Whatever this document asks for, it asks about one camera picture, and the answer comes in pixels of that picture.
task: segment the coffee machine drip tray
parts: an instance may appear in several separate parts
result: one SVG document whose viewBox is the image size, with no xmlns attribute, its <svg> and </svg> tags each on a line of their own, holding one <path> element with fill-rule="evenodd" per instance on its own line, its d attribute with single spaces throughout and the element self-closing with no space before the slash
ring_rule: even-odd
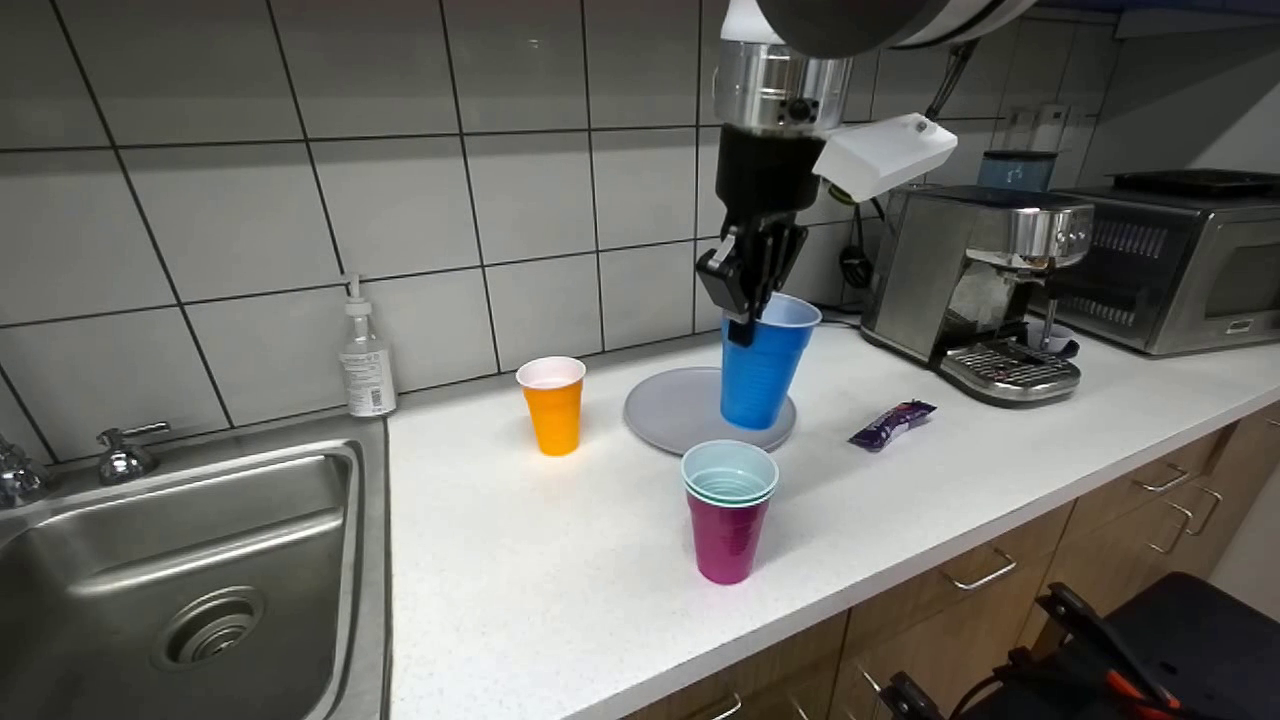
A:
<svg viewBox="0 0 1280 720">
<path fill-rule="evenodd" d="M 1082 382 L 1076 362 L 1015 338 L 958 344 L 936 370 L 994 405 L 1051 405 Z"/>
</svg>

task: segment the orange cup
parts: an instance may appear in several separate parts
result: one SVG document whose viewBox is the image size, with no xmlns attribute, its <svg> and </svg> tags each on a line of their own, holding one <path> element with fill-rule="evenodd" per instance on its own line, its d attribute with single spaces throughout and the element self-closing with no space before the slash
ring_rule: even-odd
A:
<svg viewBox="0 0 1280 720">
<path fill-rule="evenodd" d="M 577 453 L 583 375 L 588 362 L 572 355 L 541 355 L 519 362 L 518 382 L 526 386 L 531 435 L 545 457 Z"/>
</svg>

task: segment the blue cup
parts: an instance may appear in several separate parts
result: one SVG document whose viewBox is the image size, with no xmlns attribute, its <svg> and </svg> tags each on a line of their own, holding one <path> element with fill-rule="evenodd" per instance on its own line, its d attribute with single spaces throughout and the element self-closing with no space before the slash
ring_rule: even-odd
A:
<svg viewBox="0 0 1280 720">
<path fill-rule="evenodd" d="M 814 326 L 826 319 L 819 309 L 799 297 L 774 290 L 753 344 L 729 338 L 720 322 L 720 417 L 747 430 L 767 430 L 789 399 Z"/>
</svg>

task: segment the soap dispenser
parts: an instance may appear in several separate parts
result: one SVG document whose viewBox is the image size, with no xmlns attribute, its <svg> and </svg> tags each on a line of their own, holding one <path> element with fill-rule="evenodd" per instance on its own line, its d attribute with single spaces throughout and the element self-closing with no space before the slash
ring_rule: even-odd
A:
<svg viewBox="0 0 1280 720">
<path fill-rule="evenodd" d="M 344 382 L 350 382 L 350 410 L 353 417 L 390 417 L 390 410 L 398 410 L 392 350 L 374 332 L 374 304 L 362 290 L 362 274 L 350 281 L 350 319 L 353 319 L 353 338 L 341 350 Z"/>
</svg>

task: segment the microwave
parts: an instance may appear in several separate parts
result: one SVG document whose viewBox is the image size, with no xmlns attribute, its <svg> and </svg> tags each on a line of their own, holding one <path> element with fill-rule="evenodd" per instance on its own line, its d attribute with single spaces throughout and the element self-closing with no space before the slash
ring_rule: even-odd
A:
<svg viewBox="0 0 1280 720">
<path fill-rule="evenodd" d="M 1280 338 L 1280 195 L 1085 192 L 1092 243 L 1057 274 L 1065 322 L 1145 355 Z"/>
</svg>

